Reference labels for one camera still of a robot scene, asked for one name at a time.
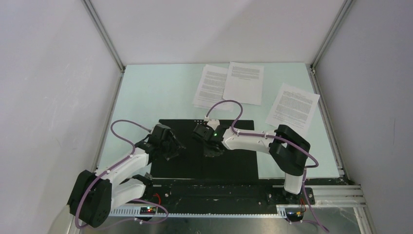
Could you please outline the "controller board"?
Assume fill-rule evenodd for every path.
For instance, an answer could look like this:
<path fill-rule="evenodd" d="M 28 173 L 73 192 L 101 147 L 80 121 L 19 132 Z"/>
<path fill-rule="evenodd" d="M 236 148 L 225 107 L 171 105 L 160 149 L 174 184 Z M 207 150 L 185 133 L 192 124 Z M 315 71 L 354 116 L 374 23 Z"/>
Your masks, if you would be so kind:
<path fill-rule="evenodd" d="M 155 215 L 156 213 L 157 208 L 151 206 L 141 207 L 139 211 L 140 215 Z"/>
<path fill-rule="evenodd" d="M 304 213 L 302 212 L 286 212 L 286 221 L 289 223 L 302 223 L 304 218 Z"/>

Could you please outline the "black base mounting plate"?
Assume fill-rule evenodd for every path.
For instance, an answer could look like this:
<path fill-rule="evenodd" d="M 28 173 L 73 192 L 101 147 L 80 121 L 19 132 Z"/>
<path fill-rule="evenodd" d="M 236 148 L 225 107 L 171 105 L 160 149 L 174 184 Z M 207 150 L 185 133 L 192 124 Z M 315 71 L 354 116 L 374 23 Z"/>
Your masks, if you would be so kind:
<path fill-rule="evenodd" d="M 277 207 L 315 204 L 312 188 L 289 194 L 279 179 L 155 179 L 141 198 L 171 215 L 277 215 Z"/>

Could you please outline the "left printed paper sheet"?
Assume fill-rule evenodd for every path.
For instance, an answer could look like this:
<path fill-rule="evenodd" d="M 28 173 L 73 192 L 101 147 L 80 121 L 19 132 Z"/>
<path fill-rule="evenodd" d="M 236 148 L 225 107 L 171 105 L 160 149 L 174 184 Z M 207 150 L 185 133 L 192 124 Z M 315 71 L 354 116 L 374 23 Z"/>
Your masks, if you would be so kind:
<path fill-rule="evenodd" d="M 210 108 L 223 101 L 228 69 L 205 65 L 192 104 L 199 108 Z"/>

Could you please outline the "left controller board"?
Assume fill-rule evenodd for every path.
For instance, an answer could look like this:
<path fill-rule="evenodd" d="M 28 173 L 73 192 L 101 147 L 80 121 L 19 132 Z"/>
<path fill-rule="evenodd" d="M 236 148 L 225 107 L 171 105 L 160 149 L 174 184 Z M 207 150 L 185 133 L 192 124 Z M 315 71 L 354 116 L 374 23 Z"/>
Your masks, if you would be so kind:
<path fill-rule="evenodd" d="M 140 215 L 155 215 L 156 213 L 157 208 L 151 206 L 141 207 L 139 211 Z"/>

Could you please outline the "middle printed paper sheet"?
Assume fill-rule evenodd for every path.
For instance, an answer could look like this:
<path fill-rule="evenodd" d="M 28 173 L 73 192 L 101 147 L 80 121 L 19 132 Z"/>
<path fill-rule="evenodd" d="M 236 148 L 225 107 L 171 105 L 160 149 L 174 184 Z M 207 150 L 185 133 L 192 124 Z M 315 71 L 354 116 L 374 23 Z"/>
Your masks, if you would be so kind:
<path fill-rule="evenodd" d="M 239 103 L 261 105 L 264 67 L 230 62 L 223 99 Z"/>

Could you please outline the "aluminium frame profile left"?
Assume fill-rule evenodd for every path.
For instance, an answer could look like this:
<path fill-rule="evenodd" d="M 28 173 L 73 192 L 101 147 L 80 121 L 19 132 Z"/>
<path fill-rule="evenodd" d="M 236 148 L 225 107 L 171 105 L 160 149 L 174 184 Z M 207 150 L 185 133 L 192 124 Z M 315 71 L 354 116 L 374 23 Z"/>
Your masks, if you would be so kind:
<path fill-rule="evenodd" d="M 119 53 L 117 52 L 114 43 L 112 42 L 108 31 L 105 28 L 105 25 L 102 19 L 99 16 L 98 11 L 96 10 L 93 2 L 91 0 L 82 0 L 82 4 L 84 5 L 87 14 L 89 15 L 92 23 L 94 24 L 98 34 L 100 35 L 103 43 L 105 44 L 110 56 L 112 57 L 113 61 L 115 62 L 118 70 L 121 73 L 125 71 L 125 65 L 122 62 Z"/>

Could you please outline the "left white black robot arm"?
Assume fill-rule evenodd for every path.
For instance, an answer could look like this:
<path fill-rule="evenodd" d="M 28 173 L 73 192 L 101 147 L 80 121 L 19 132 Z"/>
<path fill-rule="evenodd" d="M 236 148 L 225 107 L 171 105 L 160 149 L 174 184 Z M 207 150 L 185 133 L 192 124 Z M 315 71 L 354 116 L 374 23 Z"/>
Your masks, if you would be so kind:
<path fill-rule="evenodd" d="M 132 174 L 157 159 L 169 160 L 178 156 L 185 146 L 170 127 L 161 123 L 145 131 L 148 135 L 137 143 L 112 132 L 131 145 L 131 152 L 106 168 L 93 172 L 84 170 L 78 175 L 67 202 L 78 229 L 98 228 L 110 211 L 127 202 L 137 199 L 142 203 L 152 201 L 153 188 Z"/>

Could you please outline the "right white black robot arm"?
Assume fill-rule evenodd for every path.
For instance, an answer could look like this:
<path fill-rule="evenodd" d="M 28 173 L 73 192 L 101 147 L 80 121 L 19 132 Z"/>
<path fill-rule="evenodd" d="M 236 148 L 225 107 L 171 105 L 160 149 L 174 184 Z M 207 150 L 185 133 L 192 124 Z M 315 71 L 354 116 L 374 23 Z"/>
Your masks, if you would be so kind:
<path fill-rule="evenodd" d="M 258 132 L 219 124 L 197 125 L 193 137 L 205 147 L 205 156 L 216 157 L 227 151 L 247 150 L 270 155 L 284 172 L 283 197 L 295 204 L 303 197 L 302 182 L 310 143 L 287 125 L 274 131 Z"/>

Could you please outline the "aluminium frame profile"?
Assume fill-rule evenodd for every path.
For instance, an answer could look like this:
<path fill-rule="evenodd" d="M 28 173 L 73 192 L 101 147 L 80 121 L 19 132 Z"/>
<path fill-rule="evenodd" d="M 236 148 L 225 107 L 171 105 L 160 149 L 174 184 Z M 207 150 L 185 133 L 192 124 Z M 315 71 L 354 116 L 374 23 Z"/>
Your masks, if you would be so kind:
<path fill-rule="evenodd" d="M 317 50 L 316 55 L 310 64 L 310 67 L 312 70 L 316 69 L 317 65 L 321 61 L 328 47 L 333 42 L 334 37 L 338 33 L 342 24 L 344 23 L 346 17 L 348 16 L 355 2 L 356 0 L 345 0 L 343 4 L 341 5 L 336 17 L 334 18 L 329 30 L 327 31 L 325 38 L 323 39 L 321 43 L 321 46 Z"/>
<path fill-rule="evenodd" d="M 121 73 L 125 71 L 125 65 L 122 62 L 119 53 L 117 52 L 114 43 L 112 42 L 108 31 L 105 28 L 105 25 L 102 19 L 99 16 L 98 11 L 96 10 L 93 2 L 91 0 L 82 0 L 82 4 L 84 5 L 87 14 L 89 15 L 92 23 L 94 24 L 98 34 L 100 35 L 103 43 L 105 44 L 110 56 L 112 57 L 113 61 L 115 62 L 118 70 Z"/>

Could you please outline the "printed paper sheet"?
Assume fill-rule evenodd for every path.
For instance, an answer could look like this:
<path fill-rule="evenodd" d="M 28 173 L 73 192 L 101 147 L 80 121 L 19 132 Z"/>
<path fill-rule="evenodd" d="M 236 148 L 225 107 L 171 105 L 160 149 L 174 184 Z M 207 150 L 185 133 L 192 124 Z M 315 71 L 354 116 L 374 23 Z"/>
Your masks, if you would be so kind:
<path fill-rule="evenodd" d="M 239 103 L 261 105 L 264 67 L 230 62 L 223 99 Z"/>
<path fill-rule="evenodd" d="M 274 127 L 287 125 L 300 136 L 305 137 L 319 98 L 318 94 L 283 83 L 265 122 Z"/>
<path fill-rule="evenodd" d="M 210 108 L 223 101 L 228 69 L 205 65 L 192 104 L 199 108 Z"/>

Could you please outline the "right printed paper sheet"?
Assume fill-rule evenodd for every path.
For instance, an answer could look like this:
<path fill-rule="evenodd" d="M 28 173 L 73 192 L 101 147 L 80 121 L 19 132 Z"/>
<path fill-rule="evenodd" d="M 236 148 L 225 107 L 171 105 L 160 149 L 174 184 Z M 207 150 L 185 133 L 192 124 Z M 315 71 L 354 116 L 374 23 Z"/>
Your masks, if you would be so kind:
<path fill-rule="evenodd" d="M 287 125 L 300 136 L 305 137 L 319 98 L 318 94 L 283 83 L 265 122 L 274 127 Z"/>

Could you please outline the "aluminium frame profile right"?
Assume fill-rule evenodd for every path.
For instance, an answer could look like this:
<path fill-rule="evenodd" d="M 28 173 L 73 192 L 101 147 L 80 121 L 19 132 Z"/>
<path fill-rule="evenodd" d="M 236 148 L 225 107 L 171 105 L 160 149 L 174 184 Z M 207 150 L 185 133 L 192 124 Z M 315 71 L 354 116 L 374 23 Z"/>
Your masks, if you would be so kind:
<path fill-rule="evenodd" d="M 328 47 L 333 42 L 334 37 L 338 33 L 342 24 L 344 23 L 346 17 L 348 16 L 355 2 L 356 0 L 345 0 L 343 4 L 341 5 L 336 17 L 334 18 L 329 30 L 327 31 L 325 38 L 323 39 L 321 43 L 321 46 L 317 50 L 316 55 L 310 64 L 310 67 L 312 70 L 316 69 L 317 65 L 321 61 Z"/>

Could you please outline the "right controller board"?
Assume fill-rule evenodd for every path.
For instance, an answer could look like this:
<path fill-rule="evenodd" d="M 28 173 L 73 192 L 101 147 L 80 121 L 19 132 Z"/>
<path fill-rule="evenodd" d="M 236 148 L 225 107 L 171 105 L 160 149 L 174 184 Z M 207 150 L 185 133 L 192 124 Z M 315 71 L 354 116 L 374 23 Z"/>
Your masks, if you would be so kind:
<path fill-rule="evenodd" d="M 286 212 L 286 221 L 289 223 L 302 223 L 304 218 L 304 213 L 302 212 Z"/>

